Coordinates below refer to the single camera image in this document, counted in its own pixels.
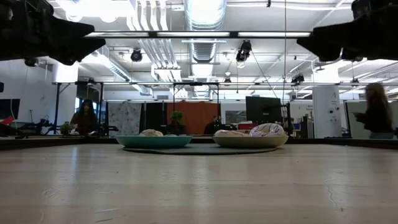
beige bowl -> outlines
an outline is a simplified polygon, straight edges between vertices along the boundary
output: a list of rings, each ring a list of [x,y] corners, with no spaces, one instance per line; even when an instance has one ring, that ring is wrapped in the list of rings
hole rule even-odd
[[[213,137],[215,143],[228,148],[270,148],[286,143],[287,135],[275,137]]]

dark round mat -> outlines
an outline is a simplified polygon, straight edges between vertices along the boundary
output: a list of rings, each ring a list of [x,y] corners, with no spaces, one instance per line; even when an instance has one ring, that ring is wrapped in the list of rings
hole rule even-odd
[[[231,149],[219,147],[217,144],[188,144],[179,149],[132,149],[123,148],[129,152],[168,154],[168,155],[233,155],[272,152],[277,148],[268,149]]]

long hair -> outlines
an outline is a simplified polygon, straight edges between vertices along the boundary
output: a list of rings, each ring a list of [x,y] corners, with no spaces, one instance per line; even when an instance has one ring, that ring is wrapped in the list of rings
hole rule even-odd
[[[384,87],[380,83],[371,83],[366,86],[366,102],[368,103],[368,109],[374,103],[382,103],[384,109],[387,112],[387,122],[392,124],[392,111],[388,104],[388,99],[384,91]]]
[[[93,102],[91,100],[84,100],[79,108],[79,115],[78,115],[79,120],[81,120],[85,117],[85,105],[88,105],[88,107],[89,107],[89,109],[87,111],[87,116],[90,119],[96,116],[95,112],[94,112]]]

whiteboard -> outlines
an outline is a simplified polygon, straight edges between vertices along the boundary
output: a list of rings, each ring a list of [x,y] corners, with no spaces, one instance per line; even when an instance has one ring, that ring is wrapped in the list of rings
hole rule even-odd
[[[346,116],[349,119],[349,128],[353,139],[369,139],[370,131],[364,129],[364,124],[357,122],[353,113],[365,113],[365,101],[346,102]],[[392,127],[398,127],[398,102],[390,103],[392,110]]]

green plant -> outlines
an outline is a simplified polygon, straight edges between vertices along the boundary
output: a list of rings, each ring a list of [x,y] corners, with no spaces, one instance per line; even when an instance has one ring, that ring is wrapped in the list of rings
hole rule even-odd
[[[170,119],[172,120],[173,123],[179,123],[181,122],[182,118],[184,116],[184,112],[182,111],[173,111]]]
[[[69,132],[72,130],[72,126],[69,123],[65,123],[63,125],[60,126],[60,131],[61,134],[63,135],[69,135]]]

